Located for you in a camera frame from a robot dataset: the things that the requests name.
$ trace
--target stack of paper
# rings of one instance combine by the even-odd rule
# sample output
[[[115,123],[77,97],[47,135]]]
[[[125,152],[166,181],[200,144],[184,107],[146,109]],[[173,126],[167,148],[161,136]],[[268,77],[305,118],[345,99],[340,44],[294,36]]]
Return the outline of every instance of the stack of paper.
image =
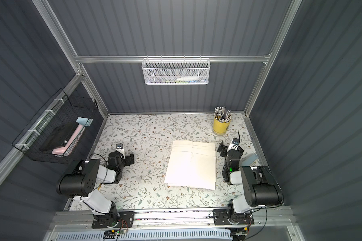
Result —
[[[215,189],[214,143],[173,141],[165,183],[169,186]]]

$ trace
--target yellow cup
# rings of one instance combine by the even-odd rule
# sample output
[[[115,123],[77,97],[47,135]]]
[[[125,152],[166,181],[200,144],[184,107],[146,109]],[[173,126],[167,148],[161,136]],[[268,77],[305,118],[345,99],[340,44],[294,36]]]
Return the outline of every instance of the yellow cup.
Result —
[[[219,122],[216,118],[213,118],[213,131],[218,135],[224,135],[227,132],[229,122]]]

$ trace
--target wire mesh basket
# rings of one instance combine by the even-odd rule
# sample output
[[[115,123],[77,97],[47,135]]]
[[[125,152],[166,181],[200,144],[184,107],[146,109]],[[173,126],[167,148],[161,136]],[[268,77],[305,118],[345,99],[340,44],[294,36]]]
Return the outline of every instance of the wire mesh basket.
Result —
[[[19,134],[12,145],[23,152],[30,160],[68,164],[74,159],[72,154],[81,141],[86,127],[91,124],[96,111],[98,111],[98,106],[94,99],[64,95],[51,109],[45,111],[47,114],[34,128],[26,131],[28,133],[27,138],[24,139]],[[40,150],[56,128],[67,123],[77,122],[78,118],[82,118],[82,128],[75,138],[70,138],[67,143],[68,146],[64,147],[64,151],[54,154],[52,150]]]
[[[196,62],[159,62],[144,59],[145,84],[207,84],[209,60]]]

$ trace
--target patterned table surface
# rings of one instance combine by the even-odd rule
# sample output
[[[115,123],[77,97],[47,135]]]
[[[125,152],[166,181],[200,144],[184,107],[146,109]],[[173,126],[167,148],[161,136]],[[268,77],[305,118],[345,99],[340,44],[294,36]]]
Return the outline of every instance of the patterned table surface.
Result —
[[[228,145],[240,132],[243,157],[255,153],[241,113],[233,113],[227,133],[212,130],[212,114],[111,115],[97,143],[95,153],[105,158],[122,143],[125,153],[134,153],[135,164],[125,167],[119,184],[105,184],[100,192],[118,209],[222,207],[243,193],[241,185],[227,185],[222,178],[224,158],[216,153],[216,189],[168,186],[164,183],[171,145],[174,140]],[[89,210],[74,201],[70,210]]]

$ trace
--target white tube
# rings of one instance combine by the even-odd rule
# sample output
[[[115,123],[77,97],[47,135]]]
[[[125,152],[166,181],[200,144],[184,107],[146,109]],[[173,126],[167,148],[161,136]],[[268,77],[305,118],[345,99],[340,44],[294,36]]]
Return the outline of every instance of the white tube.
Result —
[[[197,75],[190,75],[177,78],[177,81],[198,81]]]

